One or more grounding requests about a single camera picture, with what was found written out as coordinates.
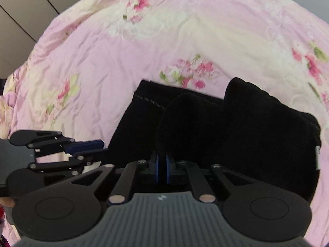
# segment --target black circular pad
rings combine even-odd
[[[40,241],[62,241],[98,223],[102,210],[89,186],[64,182],[31,192],[17,202],[13,219],[20,233]]]
[[[65,198],[47,198],[36,206],[36,213],[44,219],[62,219],[74,209],[73,203]]]
[[[250,205],[251,212],[259,218],[276,220],[289,212],[288,205],[278,198],[259,198]]]
[[[261,182],[234,187],[222,212],[232,228],[264,242],[284,242],[303,236],[312,218],[302,197]]]

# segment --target bed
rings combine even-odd
[[[325,246],[329,25],[292,0],[81,0],[52,21],[7,79],[0,137],[59,130],[107,145],[142,79],[223,97],[233,77],[318,119],[321,173],[305,239]],[[7,224],[4,234],[17,241]]]

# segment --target gray ribbed grip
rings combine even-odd
[[[191,192],[139,194],[109,207],[89,232],[62,242],[23,238],[16,247],[310,247],[301,237],[281,243],[249,239],[224,220],[218,207]]]

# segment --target small logo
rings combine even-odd
[[[158,196],[158,200],[160,200],[160,201],[164,201],[165,199],[167,199],[167,196],[165,196],[165,195]]]

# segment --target white tag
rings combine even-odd
[[[319,155],[320,155],[320,146],[316,146],[315,147],[315,165],[316,165],[317,170],[321,169]]]

